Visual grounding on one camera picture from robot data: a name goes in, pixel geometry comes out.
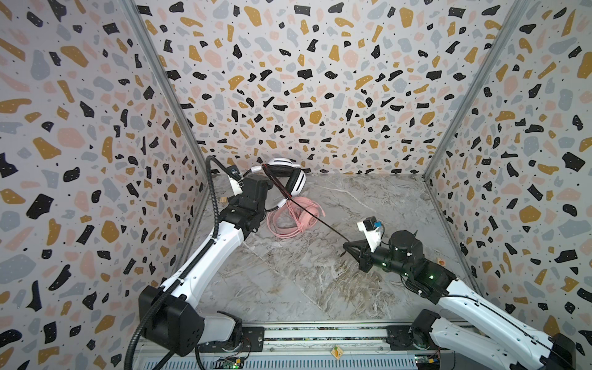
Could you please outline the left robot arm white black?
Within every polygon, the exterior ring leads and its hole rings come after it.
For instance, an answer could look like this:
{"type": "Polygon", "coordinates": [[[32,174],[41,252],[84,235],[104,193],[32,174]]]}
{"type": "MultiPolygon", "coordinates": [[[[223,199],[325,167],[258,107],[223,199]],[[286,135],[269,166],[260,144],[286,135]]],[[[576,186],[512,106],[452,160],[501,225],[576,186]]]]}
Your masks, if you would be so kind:
{"type": "Polygon", "coordinates": [[[140,336],[186,356],[199,345],[216,343],[232,351],[242,342],[242,320],[217,311],[199,311],[202,294],[215,274],[266,215],[272,183],[260,174],[244,179],[242,192],[230,198],[208,240],[159,288],[140,294],[140,336]]]}

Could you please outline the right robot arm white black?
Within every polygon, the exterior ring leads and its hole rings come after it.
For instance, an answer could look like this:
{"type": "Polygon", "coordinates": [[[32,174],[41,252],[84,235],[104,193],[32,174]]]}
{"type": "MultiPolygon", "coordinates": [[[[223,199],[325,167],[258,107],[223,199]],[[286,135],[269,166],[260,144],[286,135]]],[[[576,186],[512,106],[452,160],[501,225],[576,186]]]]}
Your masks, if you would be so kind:
{"type": "Polygon", "coordinates": [[[515,319],[473,291],[453,272],[425,258],[422,242],[396,231],[387,244],[382,232],[343,245],[360,271],[380,268],[400,277],[403,286],[473,326],[468,330],[441,314],[423,309],[407,333],[390,343],[419,350],[445,348],[490,369],[575,369],[576,345],[567,336],[549,335],[515,319]]]}

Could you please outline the white black headphones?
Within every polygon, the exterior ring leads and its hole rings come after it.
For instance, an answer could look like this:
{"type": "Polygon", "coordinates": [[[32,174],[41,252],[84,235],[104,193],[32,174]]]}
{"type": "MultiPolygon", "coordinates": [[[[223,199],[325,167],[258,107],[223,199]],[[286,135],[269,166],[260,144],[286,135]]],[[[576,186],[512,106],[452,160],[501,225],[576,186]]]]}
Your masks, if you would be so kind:
{"type": "Polygon", "coordinates": [[[287,158],[277,157],[268,161],[268,163],[251,167],[245,172],[244,177],[250,174],[264,174],[264,166],[266,166],[268,172],[276,178],[288,179],[286,184],[284,184],[284,188],[289,193],[290,197],[300,196],[305,187],[306,174],[299,164],[293,163],[287,158]]]}

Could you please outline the pink headphones with cable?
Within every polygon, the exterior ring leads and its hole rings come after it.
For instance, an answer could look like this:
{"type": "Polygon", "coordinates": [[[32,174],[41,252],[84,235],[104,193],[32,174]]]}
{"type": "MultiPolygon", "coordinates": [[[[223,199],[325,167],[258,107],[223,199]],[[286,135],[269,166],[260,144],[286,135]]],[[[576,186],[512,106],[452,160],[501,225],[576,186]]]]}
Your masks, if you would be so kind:
{"type": "Polygon", "coordinates": [[[294,197],[293,200],[296,203],[288,201],[267,217],[266,224],[268,230],[277,238],[295,238],[304,234],[305,231],[312,229],[319,222],[320,217],[325,217],[325,211],[314,200],[307,197],[294,197]],[[291,224],[281,226],[280,220],[283,217],[288,217],[291,220],[291,224]]]}

